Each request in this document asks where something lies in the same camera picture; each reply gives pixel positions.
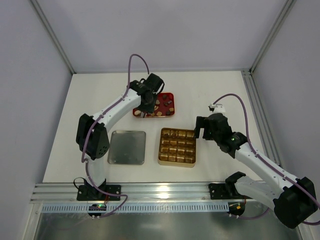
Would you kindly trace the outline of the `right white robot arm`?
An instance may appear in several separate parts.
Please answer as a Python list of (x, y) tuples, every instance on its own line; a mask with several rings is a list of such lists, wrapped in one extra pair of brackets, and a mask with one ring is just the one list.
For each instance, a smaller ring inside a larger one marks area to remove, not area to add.
[(263, 182), (257, 182), (242, 172), (236, 172), (225, 180), (230, 195), (252, 198), (273, 210), (282, 224), (294, 229), (315, 213), (320, 207), (313, 182), (288, 173), (276, 163), (260, 154), (247, 137), (232, 131), (228, 119), (222, 113), (208, 117), (197, 116), (194, 137), (215, 141), (220, 150), (245, 164)]

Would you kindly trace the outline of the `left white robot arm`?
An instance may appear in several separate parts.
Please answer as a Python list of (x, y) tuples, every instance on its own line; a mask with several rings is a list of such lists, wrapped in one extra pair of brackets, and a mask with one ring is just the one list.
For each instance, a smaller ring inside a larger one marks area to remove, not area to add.
[(133, 109), (153, 113), (158, 94), (164, 86), (164, 81), (154, 73), (145, 80), (129, 81), (125, 92), (110, 105), (93, 115), (85, 113), (79, 118), (75, 141), (82, 152), (86, 184), (91, 188), (108, 195), (103, 190), (106, 178), (103, 174), (104, 163), (100, 161), (110, 147), (108, 132)]

